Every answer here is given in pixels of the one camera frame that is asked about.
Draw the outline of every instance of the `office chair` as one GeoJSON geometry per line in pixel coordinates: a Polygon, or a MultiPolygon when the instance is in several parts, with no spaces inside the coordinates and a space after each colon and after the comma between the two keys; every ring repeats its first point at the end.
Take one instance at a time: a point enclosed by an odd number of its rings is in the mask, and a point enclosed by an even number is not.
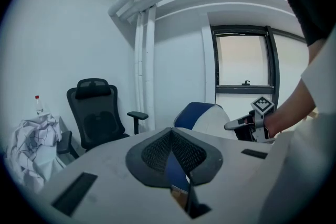
{"type": "MultiPolygon", "coordinates": [[[[118,91],[105,79],[83,79],[76,88],[67,92],[67,98],[74,114],[81,146],[87,151],[104,143],[129,137],[125,134],[118,107],[118,91]]],[[[132,111],[127,113],[134,118],[134,133],[139,133],[139,120],[148,115],[132,111]]]]}

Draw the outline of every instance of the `brown object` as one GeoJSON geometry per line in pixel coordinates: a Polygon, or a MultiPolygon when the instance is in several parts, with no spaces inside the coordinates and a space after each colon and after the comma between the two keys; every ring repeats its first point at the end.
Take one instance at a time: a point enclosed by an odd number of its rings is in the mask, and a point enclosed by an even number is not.
{"type": "Polygon", "coordinates": [[[187,204],[187,201],[188,201],[188,193],[186,193],[183,190],[180,190],[178,188],[172,187],[171,194],[174,197],[174,199],[177,201],[177,203],[184,210],[184,208],[187,204]]]}

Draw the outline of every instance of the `white cloth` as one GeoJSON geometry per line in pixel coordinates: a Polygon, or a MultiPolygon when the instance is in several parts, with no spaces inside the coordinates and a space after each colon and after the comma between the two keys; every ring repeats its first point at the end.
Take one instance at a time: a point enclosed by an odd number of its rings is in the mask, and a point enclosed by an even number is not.
{"type": "Polygon", "coordinates": [[[5,163],[17,183],[38,193],[64,168],[56,155],[57,142],[62,139],[59,121],[50,113],[21,121],[10,139],[5,163]]]}
{"type": "Polygon", "coordinates": [[[302,74],[320,114],[336,113],[336,25],[314,61],[302,74]]]}

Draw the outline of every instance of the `window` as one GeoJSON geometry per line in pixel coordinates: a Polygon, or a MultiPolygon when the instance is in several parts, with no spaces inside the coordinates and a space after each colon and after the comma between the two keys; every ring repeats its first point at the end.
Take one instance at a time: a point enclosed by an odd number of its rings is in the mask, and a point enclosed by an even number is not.
{"type": "MultiPolygon", "coordinates": [[[[281,74],[278,105],[282,105],[293,93],[301,79],[301,74],[308,66],[309,53],[307,43],[303,38],[276,34],[277,30],[273,30],[273,32],[278,49],[281,74]]],[[[301,121],[286,131],[293,131],[300,123],[301,121]]]]}
{"type": "Polygon", "coordinates": [[[213,26],[216,103],[231,120],[242,117],[260,96],[277,107],[279,61],[271,28],[213,26]]]}

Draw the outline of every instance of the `mesh cover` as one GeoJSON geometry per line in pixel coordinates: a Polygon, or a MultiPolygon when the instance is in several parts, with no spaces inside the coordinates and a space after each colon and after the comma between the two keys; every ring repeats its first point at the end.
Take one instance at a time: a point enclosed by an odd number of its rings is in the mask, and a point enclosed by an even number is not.
{"type": "Polygon", "coordinates": [[[194,185],[210,182],[223,163],[222,154],[215,147],[176,128],[166,128],[133,146],[127,152],[126,165],[145,185],[170,187],[164,172],[171,152],[194,185]]]}

